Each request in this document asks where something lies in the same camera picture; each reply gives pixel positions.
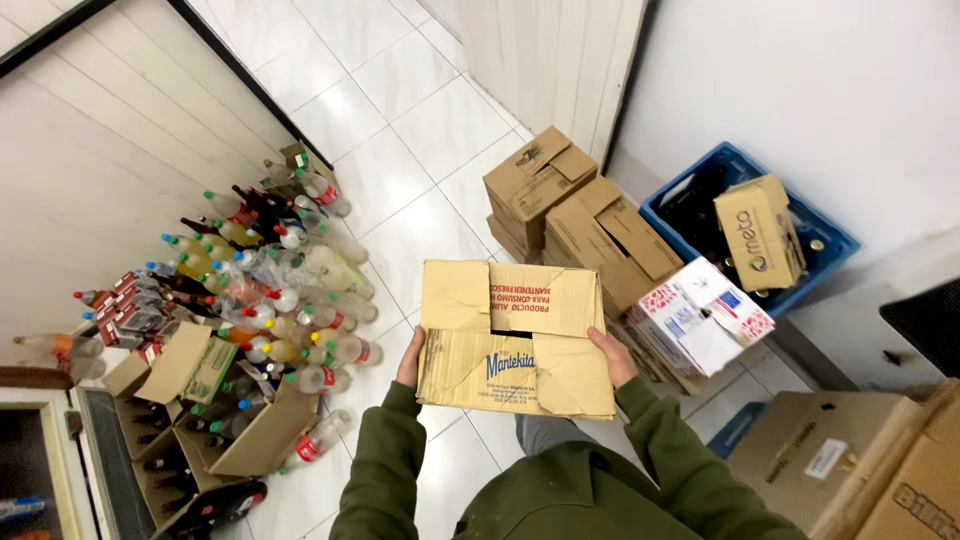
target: white tile floor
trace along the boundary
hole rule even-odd
[[[425,258],[515,262],[492,238],[481,177],[533,138],[468,78],[460,44],[416,0],[192,0],[310,139],[334,161],[353,201],[346,225],[370,250],[379,318],[357,334],[384,350],[354,370],[326,410],[354,418],[377,405],[420,320]],[[806,385],[765,345],[717,375],[682,415],[705,441],[744,404]],[[666,387],[655,390],[673,395]],[[488,480],[522,457],[513,416],[425,407],[428,443],[418,481],[420,537],[452,535]],[[582,430],[638,462],[623,422]],[[267,500],[221,538],[320,540],[329,534],[356,451],[357,429],[308,469],[269,477]]]

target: person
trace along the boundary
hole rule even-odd
[[[614,396],[630,419],[624,430],[650,478],[568,419],[517,415],[527,456],[480,490],[451,524],[455,538],[805,538],[733,479],[681,419],[676,400],[646,387],[626,346],[594,328],[588,336],[607,356]],[[418,537],[426,430],[415,393],[424,337],[417,326],[383,405],[364,412],[330,538]]]

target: barcode label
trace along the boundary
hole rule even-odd
[[[825,479],[840,456],[847,451],[847,443],[836,439],[827,439],[804,471],[816,479]]]

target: green jacket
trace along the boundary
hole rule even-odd
[[[624,428],[654,485],[623,456],[569,442],[524,457],[450,524],[455,538],[784,539],[805,536],[735,481],[680,418],[634,378],[615,392]],[[414,389],[393,382],[363,415],[350,481],[330,538],[417,538],[417,475],[426,430]]]

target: gray pants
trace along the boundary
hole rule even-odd
[[[540,455],[551,448],[570,441],[599,444],[593,437],[580,431],[568,418],[515,414],[516,441],[526,455]]]

